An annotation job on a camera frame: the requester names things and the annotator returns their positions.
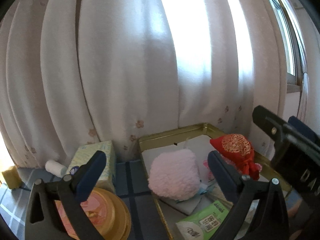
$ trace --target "blue gripper pad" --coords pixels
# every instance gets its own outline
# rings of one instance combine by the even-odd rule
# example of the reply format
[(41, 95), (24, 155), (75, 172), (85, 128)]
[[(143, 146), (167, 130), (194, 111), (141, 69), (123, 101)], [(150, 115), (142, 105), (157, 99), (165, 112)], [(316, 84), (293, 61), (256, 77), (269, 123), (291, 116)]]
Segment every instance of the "blue gripper pad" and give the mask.
[(227, 164), (218, 151), (212, 151), (208, 154), (208, 166), (225, 198), (235, 205), (238, 202), (239, 190), (242, 186), (238, 171)]
[(102, 151), (97, 151), (88, 161), (86, 172), (76, 186), (75, 199), (78, 203), (86, 201), (96, 185), (101, 173), (107, 164), (106, 154)]

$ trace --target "yellow sponge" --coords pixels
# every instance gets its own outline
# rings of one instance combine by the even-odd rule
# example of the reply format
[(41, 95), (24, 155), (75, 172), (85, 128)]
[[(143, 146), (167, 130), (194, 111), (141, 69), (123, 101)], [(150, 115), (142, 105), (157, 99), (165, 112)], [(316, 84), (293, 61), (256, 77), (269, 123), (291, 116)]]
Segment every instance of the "yellow sponge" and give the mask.
[(11, 166), (5, 171), (1, 171), (0, 180), (6, 183), (9, 189), (18, 188), (22, 184), (22, 180), (16, 166)]

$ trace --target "curtain fold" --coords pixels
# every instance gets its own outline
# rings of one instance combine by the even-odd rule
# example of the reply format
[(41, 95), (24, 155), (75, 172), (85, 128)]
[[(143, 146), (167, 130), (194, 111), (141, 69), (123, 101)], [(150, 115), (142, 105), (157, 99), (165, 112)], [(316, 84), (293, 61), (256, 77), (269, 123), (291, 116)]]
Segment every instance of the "curtain fold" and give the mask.
[[(279, 40), (281, 34), (274, 32), (263, 0), (239, 0), (239, 2), (249, 31), (253, 58), (253, 101), (251, 105), (247, 106), (247, 112), (251, 115), (254, 107), (263, 105), (270, 111), (277, 113), (280, 93), (280, 63), (276, 35)], [(255, 150), (265, 155), (268, 151), (270, 138), (252, 122), (252, 119), (250, 123), (248, 138)]]
[(25, 141), (21, 136), (12, 109), (10, 107), (9, 97), (7, 93), (6, 81), (6, 54), (9, 32), (11, 28), (12, 19), (17, 9), (19, 0), (16, 0), (4, 16), (0, 28), (0, 131), (7, 149), (11, 156), (14, 158), (18, 166), (25, 166), (27, 164), (36, 167), (36, 160), (31, 157), (29, 160), (26, 158)]
[(17, 0), (0, 27), (0, 129), (14, 161), (68, 165), (83, 144), (200, 122), (242, 133), (282, 114), (283, 41), (268, 0)]
[(100, 140), (122, 160), (138, 137), (178, 127), (177, 65), (161, 0), (82, 0), (79, 66)]
[(6, 54), (10, 107), (25, 141), (25, 157), (35, 158), (38, 166), (44, 166), (46, 152), (54, 159), (65, 158), (47, 108), (40, 68), (40, 39), (47, 2), (19, 1)]
[(238, 106), (238, 59), (227, 0), (162, 0), (174, 41), (179, 126), (209, 122), (230, 132)]
[(298, 116), (297, 118), (302, 122), (306, 122), (306, 114), (307, 114), (307, 103), (309, 98), (309, 76), (308, 73), (303, 74), (302, 80), (302, 92), (300, 97), (300, 104), (298, 109)]
[(80, 77), (76, 47), (77, 0), (49, 0), (41, 31), (41, 74), (47, 107), (66, 153), (67, 165), (79, 145), (98, 142)]

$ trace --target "gold embroidered pattern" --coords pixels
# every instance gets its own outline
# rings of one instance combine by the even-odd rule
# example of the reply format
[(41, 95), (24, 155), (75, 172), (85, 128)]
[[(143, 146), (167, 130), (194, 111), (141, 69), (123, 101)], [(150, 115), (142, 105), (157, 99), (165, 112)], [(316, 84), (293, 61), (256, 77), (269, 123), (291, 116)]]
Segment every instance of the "gold embroidered pattern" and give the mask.
[(245, 156), (250, 153), (251, 145), (242, 134), (228, 134), (222, 139), (222, 147), (225, 151), (241, 153)]

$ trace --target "wall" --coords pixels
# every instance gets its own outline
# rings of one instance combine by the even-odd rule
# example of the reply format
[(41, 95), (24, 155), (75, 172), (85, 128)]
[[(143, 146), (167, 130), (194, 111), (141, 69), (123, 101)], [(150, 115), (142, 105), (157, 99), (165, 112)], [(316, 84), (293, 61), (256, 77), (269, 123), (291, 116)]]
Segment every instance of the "wall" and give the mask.
[(294, 115), (297, 116), (298, 109), (299, 109), (299, 102), (300, 102), (300, 92), (289, 93), (285, 97), (284, 103), (284, 112), (282, 119), (286, 122), (288, 121), (289, 117)]

